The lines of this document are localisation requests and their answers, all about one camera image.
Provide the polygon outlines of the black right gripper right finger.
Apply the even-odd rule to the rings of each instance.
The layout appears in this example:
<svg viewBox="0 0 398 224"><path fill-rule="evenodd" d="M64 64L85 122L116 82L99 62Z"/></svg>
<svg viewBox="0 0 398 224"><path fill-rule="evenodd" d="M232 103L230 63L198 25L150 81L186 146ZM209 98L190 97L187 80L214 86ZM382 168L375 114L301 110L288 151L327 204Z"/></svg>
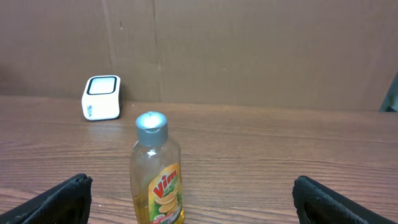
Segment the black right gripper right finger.
<svg viewBox="0 0 398 224"><path fill-rule="evenodd" d="M292 196L300 224L396 224L304 175Z"/></svg>

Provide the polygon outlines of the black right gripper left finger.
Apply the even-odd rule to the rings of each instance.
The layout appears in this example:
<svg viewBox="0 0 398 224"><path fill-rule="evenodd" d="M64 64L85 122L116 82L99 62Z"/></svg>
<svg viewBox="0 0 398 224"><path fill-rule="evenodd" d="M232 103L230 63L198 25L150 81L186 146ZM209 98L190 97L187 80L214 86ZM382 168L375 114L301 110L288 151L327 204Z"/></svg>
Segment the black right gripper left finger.
<svg viewBox="0 0 398 224"><path fill-rule="evenodd" d="M93 179L77 174L1 215L3 224L87 224Z"/></svg>

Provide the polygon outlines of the yellow dish soap bottle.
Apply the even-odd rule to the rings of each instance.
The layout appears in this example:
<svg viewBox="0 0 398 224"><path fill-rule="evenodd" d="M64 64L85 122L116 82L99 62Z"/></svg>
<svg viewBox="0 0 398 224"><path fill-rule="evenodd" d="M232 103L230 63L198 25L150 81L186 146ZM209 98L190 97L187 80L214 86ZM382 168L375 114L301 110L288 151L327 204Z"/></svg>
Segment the yellow dish soap bottle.
<svg viewBox="0 0 398 224"><path fill-rule="evenodd" d="M137 142L130 158L130 182L138 223L182 224L181 148L169 135L167 117L148 111L136 119Z"/></svg>

